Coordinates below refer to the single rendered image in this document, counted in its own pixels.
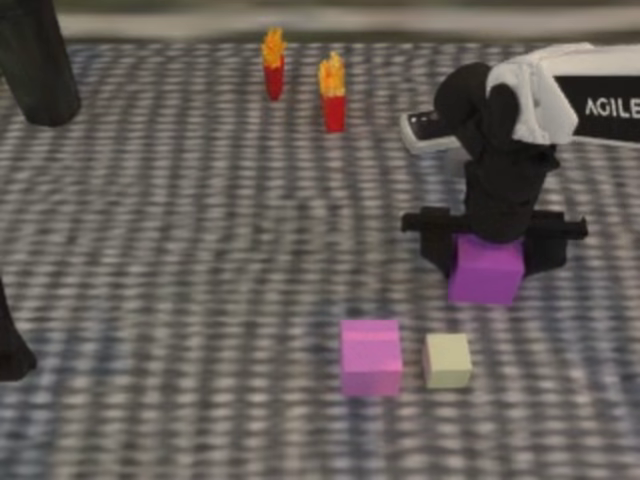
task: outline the small block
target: small block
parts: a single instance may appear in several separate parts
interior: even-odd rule
[[[398,395],[403,370],[398,322],[343,320],[340,328],[343,394]]]
[[[449,282],[449,301],[511,305],[524,278],[522,242],[487,243],[459,235],[457,264]]]
[[[465,334],[428,334],[422,358],[427,388],[464,388],[469,384],[473,367]]]

